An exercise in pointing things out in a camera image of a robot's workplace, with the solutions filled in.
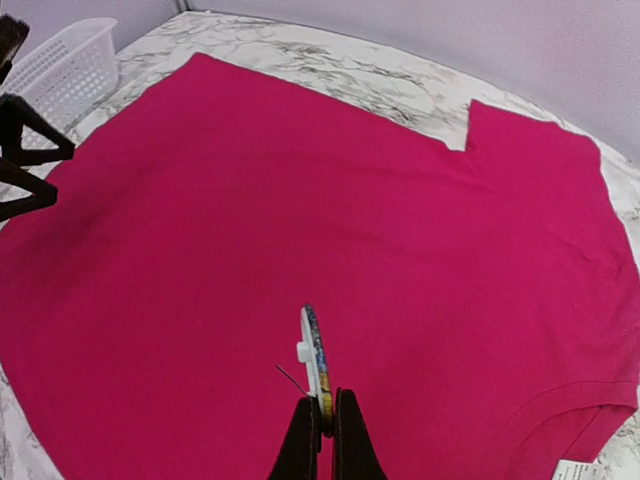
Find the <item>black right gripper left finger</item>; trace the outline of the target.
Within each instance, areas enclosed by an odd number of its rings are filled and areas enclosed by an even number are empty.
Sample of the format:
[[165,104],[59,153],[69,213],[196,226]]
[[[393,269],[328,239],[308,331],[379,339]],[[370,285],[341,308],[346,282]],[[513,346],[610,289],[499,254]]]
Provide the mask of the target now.
[[295,408],[269,480],[316,480],[322,448],[322,414],[315,397]]

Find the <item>magenta t-shirt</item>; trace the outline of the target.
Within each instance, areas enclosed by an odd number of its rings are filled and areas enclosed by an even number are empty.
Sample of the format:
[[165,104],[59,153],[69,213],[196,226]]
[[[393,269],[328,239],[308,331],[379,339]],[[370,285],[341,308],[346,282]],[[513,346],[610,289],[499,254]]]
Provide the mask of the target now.
[[1,363],[67,479],[263,479],[300,313],[392,479],[548,479],[634,414],[639,274],[600,152],[472,101],[453,151],[204,54],[1,233]]

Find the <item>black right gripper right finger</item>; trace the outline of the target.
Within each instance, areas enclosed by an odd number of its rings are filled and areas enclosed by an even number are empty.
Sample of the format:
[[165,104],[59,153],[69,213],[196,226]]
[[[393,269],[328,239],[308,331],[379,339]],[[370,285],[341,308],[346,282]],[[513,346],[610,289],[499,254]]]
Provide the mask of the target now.
[[338,389],[334,416],[332,478],[387,480],[353,390]]

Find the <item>round silver blue brooch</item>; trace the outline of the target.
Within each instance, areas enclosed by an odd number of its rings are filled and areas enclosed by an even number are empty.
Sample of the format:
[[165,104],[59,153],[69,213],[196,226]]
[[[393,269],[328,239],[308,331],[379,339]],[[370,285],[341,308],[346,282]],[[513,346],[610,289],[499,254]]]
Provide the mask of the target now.
[[306,368],[308,388],[303,389],[301,384],[280,365],[275,365],[275,367],[303,394],[317,401],[321,415],[321,434],[332,438],[334,436],[335,401],[318,316],[310,303],[306,303],[301,309],[300,326],[302,339],[296,344],[296,354],[298,362]]

